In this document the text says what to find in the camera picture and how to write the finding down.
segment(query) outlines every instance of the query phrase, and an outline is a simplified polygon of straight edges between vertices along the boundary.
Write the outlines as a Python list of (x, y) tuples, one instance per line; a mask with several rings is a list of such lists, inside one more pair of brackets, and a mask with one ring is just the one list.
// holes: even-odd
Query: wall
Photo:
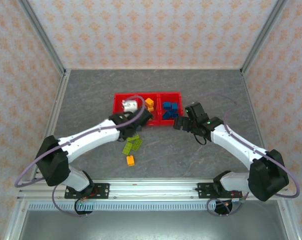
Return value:
[(66, 68), (241, 68), (276, 0), (31, 0)]
[(59, 79), (17, 0), (0, 0), (0, 240), (14, 181), (37, 153)]
[(245, 79), (264, 142), (301, 185), (302, 226), (302, 0), (288, 2)]

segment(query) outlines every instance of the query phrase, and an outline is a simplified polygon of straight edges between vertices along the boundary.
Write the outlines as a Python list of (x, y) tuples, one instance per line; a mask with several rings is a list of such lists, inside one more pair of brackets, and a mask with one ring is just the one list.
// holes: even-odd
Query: green block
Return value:
[(133, 146), (132, 146), (131, 149), (132, 149), (133, 151), (137, 152), (137, 150), (140, 148), (142, 142), (143, 142), (143, 141), (142, 141), (141, 139), (139, 139), (139, 138), (136, 139), (135, 142), (133, 143)]
[(127, 142), (125, 144), (125, 147), (124, 147), (122, 153), (125, 154), (125, 155), (128, 155), (130, 153), (130, 150), (131, 150), (132, 146), (133, 146), (133, 144), (131, 142)]
[(126, 141), (127, 141), (127, 142), (131, 142), (131, 141), (134, 141), (134, 140), (139, 139), (139, 138), (140, 138), (139, 135), (136, 134), (136, 135), (134, 135), (134, 136), (132, 136), (132, 137), (128, 137), (128, 138), (126, 139)]

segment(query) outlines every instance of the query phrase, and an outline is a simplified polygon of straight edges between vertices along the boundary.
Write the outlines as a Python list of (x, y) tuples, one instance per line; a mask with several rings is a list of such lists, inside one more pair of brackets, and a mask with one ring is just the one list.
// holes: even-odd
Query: red tray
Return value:
[[(183, 116), (183, 105), (182, 105), (182, 100), (181, 100), (181, 94), (178, 92), (137, 92), (137, 93), (116, 93), (114, 95), (114, 103), (113, 103), (113, 113), (120, 113), (123, 112), (122, 108), (122, 100), (125, 100), (131, 96), (134, 95), (139, 95), (144, 100), (147, 98), (150, 98), (154, 101), (154, 111), (152, 112), (154, 118), (153, 120), (148, 121), (147, 125), (148, 126), (172, 126), (174, 123), (173, 119), (169, 120), (163, 120), (162, 116), (163, 114), (167, 111), (162, 108), (163, 102), (171, 102), (171, 103), (177, 103), (178, 105), (178, 114), (179, 116)], [(142, 105), (142, 101), (138, 98), (137, 100), (137, 105), (140, 107)]]

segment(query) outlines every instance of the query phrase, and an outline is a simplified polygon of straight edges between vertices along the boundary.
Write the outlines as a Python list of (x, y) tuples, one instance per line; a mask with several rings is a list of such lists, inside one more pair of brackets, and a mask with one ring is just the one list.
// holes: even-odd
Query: ventilation grille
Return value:
[[(74, 210), (74, 203), (65, 201), (57, 204), (63, 210)], [(206, 210), (206, 201), (192, 202), (83, 202), (77, 205), (79, 211), (199, 211)], [(209, 209), (215, 209), (215, 201), (211, 201)], [(29, 205), (31, 211), (57, 210), (52, 202), (33, 201)]]

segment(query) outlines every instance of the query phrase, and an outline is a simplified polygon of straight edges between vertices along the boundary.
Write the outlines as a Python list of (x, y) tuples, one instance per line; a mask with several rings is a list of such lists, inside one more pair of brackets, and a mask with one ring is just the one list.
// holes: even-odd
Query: yellow block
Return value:
[(154, 107), (151, 107), (151, 106), (147, 106), (147, 111), (149, 111), (149, 112), (153, 112), (154, 111)]
[(128, 165), (129, 167), (135, 165), (135, 164), (134, 164), (134, 157), (133, 157), (133, 156), (127, 156), (127, 157), (126, 157), (126, 161), (127, 161), (127, 165)]
[(154, 106), (154, 101), (152, 99), (148, 98), (145, 100), (145, 104), (147, 107), (152, 107), (152, 106)]

